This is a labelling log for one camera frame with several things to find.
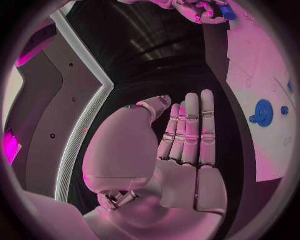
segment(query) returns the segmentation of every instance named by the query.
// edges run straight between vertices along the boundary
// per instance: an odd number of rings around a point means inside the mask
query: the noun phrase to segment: white light strip
[[[58,10],[51,15],[51,18],[55,21],[58,30],[74,52],[102,84],[102,87],[93,96],[76,123],[60,161],[54,195],[56,200],[67,202],[73,168],[78,153],[86,138],[88,129],[90,129],[99,110],[114,89],[114,84],[70,26],[64,12]]]

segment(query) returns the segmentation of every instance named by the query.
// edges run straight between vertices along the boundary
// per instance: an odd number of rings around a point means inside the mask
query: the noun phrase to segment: robotic hand
[[[226,6],[225,0],[118,0],[124,4],[136,2],[152,2],[163,9],[176,9],[186,19],[196,24],[222,24],[227,20],[224,17],[216,17],[214,9],[208,2],[215,2],[219,6]]]
[[[132,239],[169,239],[170,233],[198,239],[216,232],[226,214],[227,191],[214,168],[213,93],[204,90],[201,102],[201,114],[195,93],[172,106],[159,146],[151,124],[171,106],[169,96],[121,108],[99,127],[83,161],[84,182],[101,206],[86,219],[99,236],[105,232],[116,239],[116,226]]]

